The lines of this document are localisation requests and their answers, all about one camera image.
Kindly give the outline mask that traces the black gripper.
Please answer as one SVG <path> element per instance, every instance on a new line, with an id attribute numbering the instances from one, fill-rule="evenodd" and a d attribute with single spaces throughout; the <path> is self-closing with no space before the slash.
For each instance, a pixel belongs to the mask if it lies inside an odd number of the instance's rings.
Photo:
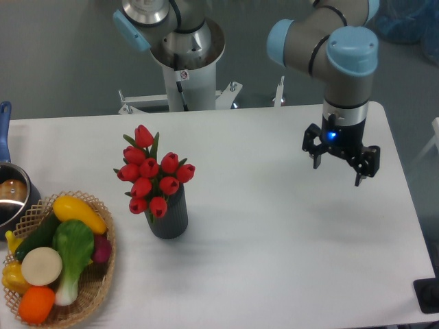
<path id="1" fill-rule="evenodd" d="M 355 186 L 359 186 L 366 178 L 373 178 L 380 167 L 380 147 L 371 145 L 363 147 L 362 138 L 366 120 L 355 125 L 336 125 L 335 119 L 322 118 L 322 130 L 312 123 L 304 133 L 302 150 L 307 152 L 313 160 L 313 168 L 317 169 L 321 163 L 321 156 L 325 152 L 333 156 L 354 163 L 356 171 Z"/>

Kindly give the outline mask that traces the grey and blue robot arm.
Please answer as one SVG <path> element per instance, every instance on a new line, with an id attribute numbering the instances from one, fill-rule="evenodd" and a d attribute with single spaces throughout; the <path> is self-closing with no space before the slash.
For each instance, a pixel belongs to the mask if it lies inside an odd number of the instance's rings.
<path id="1" fill-rule="evenodd" d="M 380 148 L 362 142 L 378 40 L 366 27 L 378 1 L 314 1 L 302 22 L 283 19 L 268 35 L 266 51 L 277 64 L 325 83 L 321 125 L 310 125 L 302 149 L 320 164 L 323 154 L 341 158 L 357 181 L 379 169 Z M 225 40 L 204 13 L 203 1 L 123 1 L 112 16 L 126 42 L 149 51 L 163 70 L 172 112 L 214 110 L 216 64 Z"/>

